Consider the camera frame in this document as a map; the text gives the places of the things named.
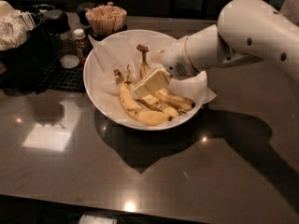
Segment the table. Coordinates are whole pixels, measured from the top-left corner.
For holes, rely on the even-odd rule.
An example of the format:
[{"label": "table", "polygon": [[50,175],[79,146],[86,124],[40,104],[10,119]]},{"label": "table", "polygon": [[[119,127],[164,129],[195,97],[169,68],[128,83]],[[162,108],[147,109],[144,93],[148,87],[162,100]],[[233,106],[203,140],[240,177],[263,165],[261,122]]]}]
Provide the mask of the table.
[{"label": "table", "polygon": [[107,119],[86,93],[0,91],[0,194],[207,223],[298,223],[299,83],[266,62],[207,74],[217,98],[150,133]]}]

